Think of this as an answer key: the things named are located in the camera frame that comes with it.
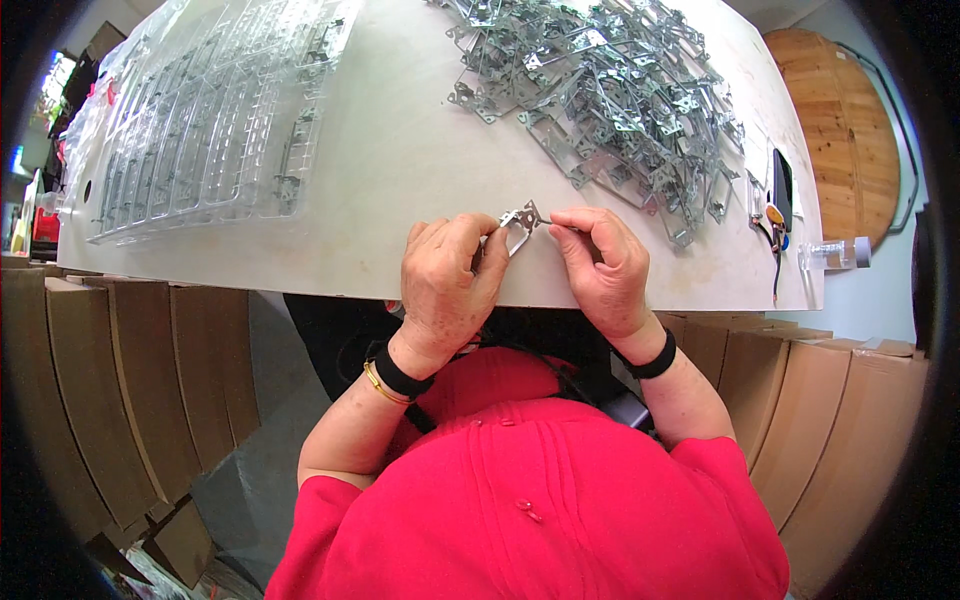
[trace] hands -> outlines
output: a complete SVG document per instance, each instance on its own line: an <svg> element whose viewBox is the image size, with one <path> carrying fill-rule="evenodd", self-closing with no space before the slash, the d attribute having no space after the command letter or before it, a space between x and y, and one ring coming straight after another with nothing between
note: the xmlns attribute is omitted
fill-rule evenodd
<svg viewBox="0 0 960 600"><path fill-rule="evenodd" d="M470 263L484 235L474 275ZM491 216L414 224L400 270L406 317L389 344L396 365L419 380L445 365L490 316L509 262L507 230Z"/></svg>
<svg viewBox="0 0 960 600"><path fill-rule="evenodd" d="M643 297L650 270L647 250L606 208L570 208L550 213L550 220L550 235L560 243L573 296L590 322L633 364L656 358L666 338ZM586 234L603 262L594 264L581 238Z"/></svg>

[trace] woman's left hand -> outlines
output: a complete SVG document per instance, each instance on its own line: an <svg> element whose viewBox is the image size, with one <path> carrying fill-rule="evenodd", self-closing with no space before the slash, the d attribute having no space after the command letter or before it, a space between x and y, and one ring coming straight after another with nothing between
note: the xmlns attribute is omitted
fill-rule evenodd
<svg viewBox="0 0 960 600"><path fill-rule="evenodd" d="M484 235L474 275L470 265ZM414 224L400 269L406 317L389 344L396 365L419 380L439 371L490 316L509 263L507 230L489 215Z"/></svg>

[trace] woman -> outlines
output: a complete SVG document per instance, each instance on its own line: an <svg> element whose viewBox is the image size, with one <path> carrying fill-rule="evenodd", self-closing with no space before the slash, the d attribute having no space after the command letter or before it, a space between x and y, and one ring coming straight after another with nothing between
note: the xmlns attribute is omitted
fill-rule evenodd
<svg viewBox="0 0 960 600"><path fill-rule="evenodd" d="M303 444L268 598L784 597L786 556L726 408L644 304L647 251L608 210L551 220L574 297L635 366L663 446L557 397L563 361L481 348L450 362L496 303L506 230L479 214L417 223L406 317ZM413 397L437 424L419 439Z"/></svg>

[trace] clear bottle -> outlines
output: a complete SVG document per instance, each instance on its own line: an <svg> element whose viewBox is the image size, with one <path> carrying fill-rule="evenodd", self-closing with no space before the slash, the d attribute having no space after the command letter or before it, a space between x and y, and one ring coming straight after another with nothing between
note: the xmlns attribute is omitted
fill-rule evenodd
<svg viewBox="0 0 960 600"><path fill-rule="evenodd" d="M797 248L797 260L802 271L864 269L870 266L870 238L803 243Z"/></svg>

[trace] white table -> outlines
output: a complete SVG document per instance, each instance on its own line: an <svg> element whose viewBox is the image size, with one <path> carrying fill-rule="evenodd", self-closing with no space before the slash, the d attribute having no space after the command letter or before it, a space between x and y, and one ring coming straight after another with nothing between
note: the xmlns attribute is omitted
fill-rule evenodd
<svg viewBox="0 0 960 600"><path fill-rule="evenodd" d="M493 125L446 96L462 71L444 31L448 11L420 0L367 0L332 82L309 206L287 224L194 228L117 247L85 242L92 205L61 215L64 267L282 292L396 299L407 231L459 212L499 216L534 199L540 211L591 204L616 211L651 254L658 310L803 310L823 304L822 273L802 276L799 241L819 241L820 210L796 112L760 34L720 0L667 0L706 36L711 66L730 84L738 119L766 132L794 170L794 240L774 305L774 260L750 230L742 200L676 255L660 217L588 184L575 190L512 114ZM731 168L743 175L742 164ZM746 197L746 178L734 182ZM514 257L500 303L575 306L546 228Z"/></svg>

